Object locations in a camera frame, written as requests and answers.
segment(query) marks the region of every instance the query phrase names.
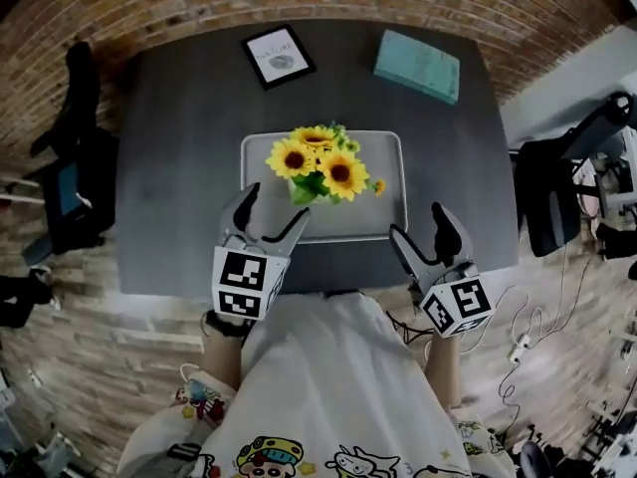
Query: brick wall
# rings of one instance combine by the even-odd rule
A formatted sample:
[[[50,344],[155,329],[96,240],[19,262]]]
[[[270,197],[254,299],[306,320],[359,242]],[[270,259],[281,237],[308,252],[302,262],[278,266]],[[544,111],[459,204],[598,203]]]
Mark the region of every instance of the brick wall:
[[[281,19],[429,27],[480,45],[500,101],[630,17],[621,0],[21,0],[0,24],[0,146],[24,154],[64,99],[66,50],[90,41],[101,125],[117,131],[125,62],[185,36]]]

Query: flower bouquet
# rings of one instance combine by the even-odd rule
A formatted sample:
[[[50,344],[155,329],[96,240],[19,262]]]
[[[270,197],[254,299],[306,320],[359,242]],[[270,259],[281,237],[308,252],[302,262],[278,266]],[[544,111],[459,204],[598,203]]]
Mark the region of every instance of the flower bouquet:
[[[359,151],[360,143],[347,136],[343,125],[298,127],[275,142],[266,163],[288,180],[293,203],[337,204],[343,198],[352,201],[367,188],[376,196],[385,189],[383,179],[369,180],[365,165],[356,157]]]

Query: picture frame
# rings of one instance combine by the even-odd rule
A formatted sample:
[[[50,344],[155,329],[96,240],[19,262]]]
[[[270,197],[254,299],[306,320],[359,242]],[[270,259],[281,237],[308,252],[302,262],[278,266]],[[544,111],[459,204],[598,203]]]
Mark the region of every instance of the picture frame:
[[[261,32],[241,44],[265,90],[317,69],[290,25]]]

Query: black picture frame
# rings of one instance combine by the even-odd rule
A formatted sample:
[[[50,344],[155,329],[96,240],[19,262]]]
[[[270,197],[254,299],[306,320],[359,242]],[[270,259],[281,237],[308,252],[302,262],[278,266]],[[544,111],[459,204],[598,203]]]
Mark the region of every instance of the black picture frame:
[[[290,34],[290,37],[292,38],[292,40],[295,43],[295,46],[298,48],[299,52],[303,56],[304,60],[306,61],[306,64],[308,64],[308,66],[306,68],[304,68],[304,69],[299,70],[299,71],[294,71],[293,73],[290,73],[289,75],[282,76],[280,78],[277,78],[276,80],[272,80],[271,82],[267,82],[266,79],[263,76],[263,73],[261,72],[261,69],[259,67],[259,64],[257,63],[257,60],[254,58],[252,52],[250,51],[250,47],[248,46],[248,43],[251,43],[255,39],[259,39],[259,38],[261,38],[263,36],[267,36],[267,35],[273,34],[275,32],[279,32],[280,30],[286,30]],[[261,32],[259,34],[254,35],[254,36],[251,36],[248,39],[244,39],[241,42],[241,45],[243,46],[243,49],[246,52],[246,55],[248,56],[248,59],[250,60],[250,63],[252,64],[252,67],[254,68],[255,72],[257,73],[257,77],[259,78],[259,82],[261,83],[261,86],[264,88],[264,90],[268,90],[268,89],[271,89],[271,88],[276,87],[278,85],[284,84],[286,82],[290,82],[291,80],[295,80],[296,78],[300,78],[301,76],[308,75],[308,74],[313,73],[314,71],[317,70],[317,68],[315,66],[315,63],[312,61],[312,58],[310,57],[310,55],[308,55],[308,52],[303,47],[303,44],[301,43],[301,41],[297,37],[297,34],[295,34],[294,30],[292,30],[292,27],[290,25],[283,25],[281,27],[276,27],[276,28],[267,30],[266,32]]]

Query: gray table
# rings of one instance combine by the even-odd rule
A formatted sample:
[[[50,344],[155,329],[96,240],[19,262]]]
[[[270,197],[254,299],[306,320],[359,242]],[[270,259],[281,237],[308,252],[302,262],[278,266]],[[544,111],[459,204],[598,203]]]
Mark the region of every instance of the gray table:
[[[142,55],[127,103],[117,172],[117,260],[125,293],[209,298],[219,215],[239,190],[240,143],[254,132],[337,120],[402,141],[409,234],[431,254],[439,201],[473,236],[483,271],[515,265],[518,227],[507,142],[473,41],[413,27],[311,20],[292,26],[317,71],[264,91],[240,42],[250,25]],[[450,106],[373,76],[383,31],[460,59]],[[298,246],[284,292],[407,283],[389,241]]]

